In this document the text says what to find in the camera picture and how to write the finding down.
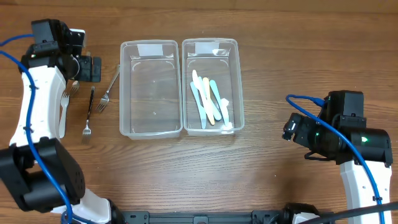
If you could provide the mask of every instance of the brown wooden surface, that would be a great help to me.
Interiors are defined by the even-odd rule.
[[[323,97],[331,90],[365,94],[368,126],[385,129],[398,147],[398,15],[196,11],[116,7],[1,6],[0,39],[30,33],[30,22],[57,18],[86,30],[87,50],[103,59],[95,104],[127,40],[229,37],[239,44],[246,125],[235,136],[132,141],[119,132],[119,83],[102,114],[92,114],[93,139],[82,146],[90,83],[70,102],[62,142],[84,170],[86,185],[123,210],[232,212],[280,209],[304,202],[344,210],[339,167],[305,161],[308,149],[282,140],[295,110],[288,93]],[[19,58],[32,40],[4,50]],[[0,58],[0,148],[8,146],[21,107],[16,66]],[[313,113],[318,109],[301,102]],[[391,200],[398,200],[393,165]],[[398,222],[397,213],[393,213]],[[58,223],[59,216],[22,212],[0,184],[1,223]]]
[[[253,9],[302,12],[398,12],[398,0],[0,0],[0,4],[167,9]]]

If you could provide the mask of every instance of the metal fork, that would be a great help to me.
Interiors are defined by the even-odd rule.
[[[91,87],[91,96],[90,96],[90,105],[88,106],[87,120],[86,120],[86,128],[83,130],[83,139],[81,140],[82,144],[88,144],[91,138],[91,129],[88,127],[88,120],[90,119],[91,107],[93,106],[94,100],[94,90],[95,87]]]
[[[99,105],[96,107],[96,110],[98,110],[99,112],[102,112],[106,105],[108,105],[109,103],[109,91],[111,90],[114,81],[117,79],[117,77],[119,76],[120,73],[120,65],[118,65],[116,67],[116,73],[114,74],[111,84],[109,85],[108,89],[105,92],[105,95],[102,96],[101,101],[99,101]]]
[[[65,136],[65,127],[67,123],[67,109],[69,105],[69,93],[63,92],[61,97],[62,115],[59,127],[60,138]]]
[[[74,81],[72,83],[72,88],[70,89],[70,96],[73,96],[79,90],[80,84],[79,81]]]

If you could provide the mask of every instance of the wooden tabletop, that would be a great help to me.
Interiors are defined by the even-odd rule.
[[[320,210],[346,208],[340,169],[306,161],[308,149],[281,138],[296,112],[289,93],[324,97],[333,90],[363,91],[368,127],[385,129],[398,147],[398,15],[304,12],[1,6],[0,40],[31,33],[30,22],[59,19],[84,29],[86,50],[102,58],[101,83],[81,83],[71,98],[62,144],[84,171],[86,186],[122,210],[250,212],[287,202]],[[103,113],[91,115],[93,137],[82,146],[90,88],[95,105],[119,63],[121,43],[225,37],[237,40],[245,127],[235,136],[132,141],[119,132],[119,83]],[[31,39],[2,50],[20,58]],[[7,148],[22,101],[17,67],[0,58],[0,148]],[[300,101],[312,113],[318,108]],[[397,165],[391,201],[398,200]],[[398,222],[398,213],[393,213]],[[1,223],[59,223],[49,213],[22,212],[0,184]]]

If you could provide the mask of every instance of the silver fork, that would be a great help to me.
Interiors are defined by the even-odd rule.
[[[91,138],[91,129],[88,127],[88,120],[90,119],[91,107],[93,106],[94,100],[94,90],[95,87],[91,87],[91,96],[90,96],[90,105],[88,106],[87,120],[86,120],[86,128],[83,130],[83,139],[81,140],[82,144],[88,144]]]
[[[79,81],[74,81],[72,83],[72,88],[70,89],[70,96],[73,96],[75,93],[77,93],[77,91],[79,90],[80,84]]]
[[[120,73],[120,65],[118,65],[116,67],[116,73],[114,74],[111,84],[109,85],[108,89],[105,92],[105,95],[102,96],[101,100],[99,101],[99,105],[97,106],[96,110],[98,110],[99,112],[102,112],[106,105],[108,105],[109,103],[109,91],[111,90],[114,81],[117,79],[117,77],[119,76]]]
[[[63,138],[65,136],[68,105],[69,105],[69,94],[64,91],[61,97],[62,115],[59,127],[60,138]]]

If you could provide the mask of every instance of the plastic container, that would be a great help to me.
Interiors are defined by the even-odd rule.
[[[206,128],[201,128],[198,107],[190,87],[193,70],[199,77],[214,80],[220,97],[229,101],[228,125],[221,120],[212,126],[206,119]],[[211,97],[217,105],[212,91]],[[183,126],[189,135],[233,134],[243,128],[241,66],[238,43],[234,39],[187,39],[182,42],[182,100]]]
[[[178,44],[138,40],[120,47],[120,132],[131,139],[175,138],[182,130]]]

